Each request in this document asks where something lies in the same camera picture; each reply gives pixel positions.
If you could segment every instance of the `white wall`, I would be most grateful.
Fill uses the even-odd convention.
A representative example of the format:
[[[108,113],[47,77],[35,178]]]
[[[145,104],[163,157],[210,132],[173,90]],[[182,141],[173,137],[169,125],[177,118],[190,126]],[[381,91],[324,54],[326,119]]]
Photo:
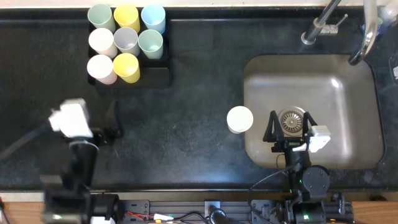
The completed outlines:
[[[0,0],[0,8],[24,7],[90,7],[97,3],[118,6],[124,3],[143,7],[161,4],[166,7],[215,7],[215,6],[325,6],[330,0]],[[391,0],[377,0],[386,5]],[[362,0],[342,0],[340,6],[360,6]]]

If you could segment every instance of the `black countertop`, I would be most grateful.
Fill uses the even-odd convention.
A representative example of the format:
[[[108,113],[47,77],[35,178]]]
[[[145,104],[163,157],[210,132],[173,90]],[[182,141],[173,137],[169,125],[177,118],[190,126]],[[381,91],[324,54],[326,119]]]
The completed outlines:
[[[244,135],[226,125],[228,111],[243,105],[244,66],[262,54],[350,54],[363,38],[360,9],[337,10],[332,22],[349,14],[338,35],[313,46],[300,35],[319,9],[168,9],[171,86],[100,93],[86,78],[85,11],[1,11],[0,149],[46,121],[65,99],[84,98],[92,126],[103,124],[109,102],[118,99],[125,135],[101,148],[94,189],[248,188],[275,169],[255,165]],[[376,81],[384,159],[369,170],[331,170],[331,189],[398,188],[398,86],[389,65],[397,43],[395,27],[366,59]],[[0,163],[0,189],[40,190],[40,175],[57,174],[68,157],[57,134],[42,136]],[[263,188],[286,190],[287,179],[278,175]]]

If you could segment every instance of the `faucet spout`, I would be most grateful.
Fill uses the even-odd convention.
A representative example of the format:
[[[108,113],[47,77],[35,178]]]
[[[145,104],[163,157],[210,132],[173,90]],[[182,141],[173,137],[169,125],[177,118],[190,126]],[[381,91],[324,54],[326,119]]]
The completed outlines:
[[[350,65],[358,64],[369,53],[377,35],[377,5],[376,0],[363,0],[365,14],[365,33],[358,52],[348,59]]]

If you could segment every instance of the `wooden surface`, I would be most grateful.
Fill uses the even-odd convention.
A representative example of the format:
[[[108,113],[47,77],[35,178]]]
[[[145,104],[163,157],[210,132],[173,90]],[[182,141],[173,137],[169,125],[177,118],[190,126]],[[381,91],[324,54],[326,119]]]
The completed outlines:
[[[42,224],[40,220],[44,205],[40,202],[5,203],[15,224]],[[398,202],[353,202],[355,223],[398,223]]]

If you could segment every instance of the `faucet base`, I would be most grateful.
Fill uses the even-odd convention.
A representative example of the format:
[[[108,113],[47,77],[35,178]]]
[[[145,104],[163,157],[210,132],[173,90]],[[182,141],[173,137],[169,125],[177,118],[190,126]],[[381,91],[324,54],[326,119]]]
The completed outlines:
[[[308,40],[305,39],[305,33],[306,33],[306,32],[304,32],[304,33],[301,35],[301,41],[302,41],[304,44],[313,45],[317,39],[315,38],[313,41],[308,41]]]

